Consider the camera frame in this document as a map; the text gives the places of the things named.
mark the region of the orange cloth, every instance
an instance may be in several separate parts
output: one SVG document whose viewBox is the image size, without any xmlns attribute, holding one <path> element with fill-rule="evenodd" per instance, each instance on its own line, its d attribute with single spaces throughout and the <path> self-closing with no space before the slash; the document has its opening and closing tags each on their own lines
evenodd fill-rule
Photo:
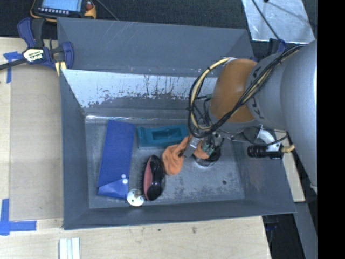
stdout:
<svg viewBox="0 0 345 259">
<path fill-rule="evenodd" d="M 187 136 L 180 144 L 169 146 L 163 152 L 162 161 L 164 170 L 168 175 L 176 175 L 181 171 L 184 160 L 183 152 L 191 138 L 192 135 Z M 201 143 L 202 141 L 199 142 L 193 154 L 198 158 L 207 159 L 209 156 L 201 150 Z"/>
</svg>

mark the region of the gray bin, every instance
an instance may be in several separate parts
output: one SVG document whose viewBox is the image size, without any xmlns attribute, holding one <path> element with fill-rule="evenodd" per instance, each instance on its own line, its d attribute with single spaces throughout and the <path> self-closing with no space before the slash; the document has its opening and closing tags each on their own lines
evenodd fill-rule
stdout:
<svg viewBox="0 0 345 259">
<path fill-rule="evenodd" d="M 222 57 L 253 56 L 245 30 L 61 18 L 58 38 L 75 52 L 73 69 L 60 75 L 65 229 L 295 212 L 282 161 L 248 158 L 248 144 L 229 139 L 213 166 L 185 159 L 163 194 L 142 207 L 97 195 L 107 121 L 186 123 L 195 78 Z M 205 94 L 219 71 L 205 82 Z M 140 187 L 148 157 L 162 152 L 140 150 L 135 139 L 129 189 Z"/>
</svg>

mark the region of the teal object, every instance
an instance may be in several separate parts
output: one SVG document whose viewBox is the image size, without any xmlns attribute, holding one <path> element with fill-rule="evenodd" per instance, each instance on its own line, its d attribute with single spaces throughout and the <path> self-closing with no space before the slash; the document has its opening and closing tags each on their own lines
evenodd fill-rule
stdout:
<svg viewBox="0 0 345 259">
<path fill-rule="evenodd" d="M 155 128 L 138 127 L 139 149 L 168 147 L 180 143 L 188 136 L 185 124 Z"/>
</svg>

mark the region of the screen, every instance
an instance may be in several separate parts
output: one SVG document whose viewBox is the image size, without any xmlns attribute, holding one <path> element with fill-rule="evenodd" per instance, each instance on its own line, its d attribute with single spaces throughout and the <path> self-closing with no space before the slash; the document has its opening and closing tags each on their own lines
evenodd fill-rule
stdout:
<svg viewBox="0 0 345 259">
<path fill-rule="evenodd" d="M 42 8 L 79 11 L 82 0 L 43 0 Z"/>
</svg>

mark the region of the blue folder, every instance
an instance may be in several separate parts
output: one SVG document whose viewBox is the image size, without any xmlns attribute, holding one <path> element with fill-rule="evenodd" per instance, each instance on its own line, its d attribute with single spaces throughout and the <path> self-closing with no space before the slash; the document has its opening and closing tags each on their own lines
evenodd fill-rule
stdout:
<svg viewBox="0 0 345 259">
<path fill-rule="evenodd" d="M 133 124 L 108 121 L 97 183 L 99 195 L 126 198 L 134 133 Z"/>
</svg>

